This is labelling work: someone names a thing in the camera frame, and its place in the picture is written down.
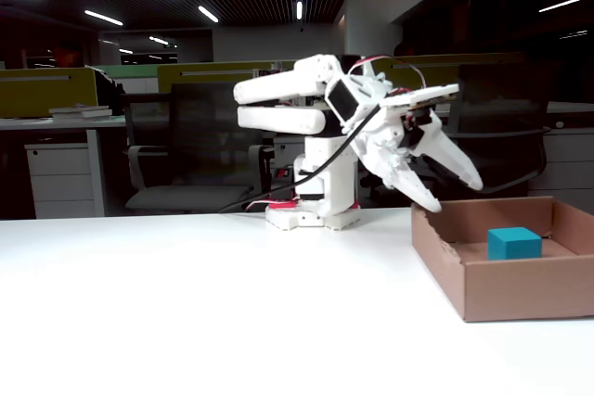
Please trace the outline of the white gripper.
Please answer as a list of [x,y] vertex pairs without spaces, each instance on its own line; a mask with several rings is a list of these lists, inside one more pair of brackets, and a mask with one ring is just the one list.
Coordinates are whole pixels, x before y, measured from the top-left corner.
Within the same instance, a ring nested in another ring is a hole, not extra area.
[[357,134],[353,149],[368,171],[388,188],[395,188],[430,212],[441,204],[410,167],[413,158],[427,156],[447,168],[468,188],[479,191],[483,180],[471,159],[443,132],[431,109],[403,116],[382,109]]

